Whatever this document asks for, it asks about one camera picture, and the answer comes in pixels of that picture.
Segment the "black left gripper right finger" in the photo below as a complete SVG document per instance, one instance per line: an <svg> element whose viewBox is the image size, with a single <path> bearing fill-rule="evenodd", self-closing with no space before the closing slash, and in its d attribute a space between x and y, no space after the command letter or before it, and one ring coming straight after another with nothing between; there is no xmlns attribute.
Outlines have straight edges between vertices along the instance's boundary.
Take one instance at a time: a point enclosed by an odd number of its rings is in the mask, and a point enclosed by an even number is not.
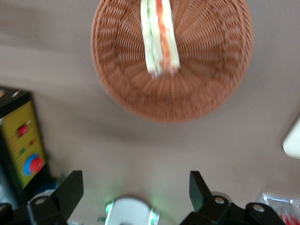
<svg viewBox="0 0 300 225"><path fill-rule="evenodd" d="M213 195L199 171L191 171L189 197L192 211L181 222L182 225L233 225L230 218L231 203L221 195Z"/></svg>

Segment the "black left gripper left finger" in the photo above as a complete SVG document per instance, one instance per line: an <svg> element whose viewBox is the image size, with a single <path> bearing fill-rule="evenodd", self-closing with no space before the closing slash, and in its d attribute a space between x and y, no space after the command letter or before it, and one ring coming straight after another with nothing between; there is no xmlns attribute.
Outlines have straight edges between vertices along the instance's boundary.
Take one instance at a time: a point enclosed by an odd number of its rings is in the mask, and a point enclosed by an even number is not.
<svg viewBox="0 0 300 225"><path fill-rule="evenodd" d="M84 193L83 172L72 171L50 195L29 201L27 210L32 225L66 225Z"/></svg>

